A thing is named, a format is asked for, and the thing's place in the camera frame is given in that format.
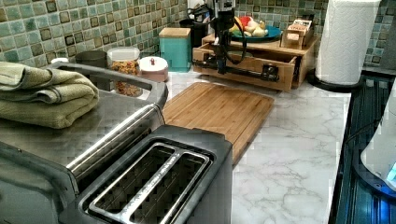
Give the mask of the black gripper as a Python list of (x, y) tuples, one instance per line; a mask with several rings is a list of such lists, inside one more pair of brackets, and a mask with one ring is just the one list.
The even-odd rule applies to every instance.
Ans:
[(233, 27), (234, 10), (232, 7), (214, 10), (214, 17), (210, 26), (215, 30), (214, 52), (218, 66), (218, 73), (226, 73), (226, 46), (229, 44), (229, 29)]

